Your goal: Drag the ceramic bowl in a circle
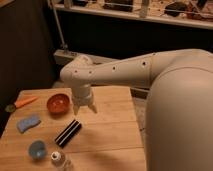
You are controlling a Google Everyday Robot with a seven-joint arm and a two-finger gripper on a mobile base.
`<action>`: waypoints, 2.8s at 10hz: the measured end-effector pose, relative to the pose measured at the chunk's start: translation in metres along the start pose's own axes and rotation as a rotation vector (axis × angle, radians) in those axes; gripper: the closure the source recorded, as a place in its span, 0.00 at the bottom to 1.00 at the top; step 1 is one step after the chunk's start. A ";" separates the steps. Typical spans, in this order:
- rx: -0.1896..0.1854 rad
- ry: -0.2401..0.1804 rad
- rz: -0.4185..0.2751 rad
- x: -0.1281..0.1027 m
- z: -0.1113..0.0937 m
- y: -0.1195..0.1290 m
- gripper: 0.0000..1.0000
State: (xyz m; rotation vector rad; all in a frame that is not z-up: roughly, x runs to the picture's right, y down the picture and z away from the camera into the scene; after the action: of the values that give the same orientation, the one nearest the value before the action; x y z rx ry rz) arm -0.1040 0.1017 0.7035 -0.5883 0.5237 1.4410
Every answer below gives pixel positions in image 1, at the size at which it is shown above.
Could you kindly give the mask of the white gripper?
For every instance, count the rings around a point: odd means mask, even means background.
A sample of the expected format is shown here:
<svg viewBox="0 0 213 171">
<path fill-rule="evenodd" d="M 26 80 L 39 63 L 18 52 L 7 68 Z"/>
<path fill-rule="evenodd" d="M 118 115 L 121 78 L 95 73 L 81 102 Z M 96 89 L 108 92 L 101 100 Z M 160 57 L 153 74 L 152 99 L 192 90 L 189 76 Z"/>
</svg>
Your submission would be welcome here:
<svg viewBox="0 0 213 171">
<path fill-rule="evenodd" d="M 89 84 L 74 86 L 72 90 L 72 101 L 74 115 L 78 114 L 79 106 L 88 106 L 94 113 L 97 113 L 97 108 L 93 103 L 93 92 Z"/>
</svg>

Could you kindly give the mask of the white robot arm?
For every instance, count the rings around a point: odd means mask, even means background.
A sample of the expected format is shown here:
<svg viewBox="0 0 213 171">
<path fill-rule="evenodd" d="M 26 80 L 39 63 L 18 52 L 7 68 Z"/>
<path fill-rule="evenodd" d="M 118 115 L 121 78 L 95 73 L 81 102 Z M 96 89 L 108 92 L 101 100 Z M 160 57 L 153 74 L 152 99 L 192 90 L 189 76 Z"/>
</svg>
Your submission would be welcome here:
<svg viewBox="0 0 213 171">
<path fill-rule="evenodd" d="M 147 171 L 213 171 L 213 53 L 172 50 L 99 65 L 80 55 L 60 77 L 75 109 L 93 105 L 94 84 L 147 88 Z"/>
</svg>

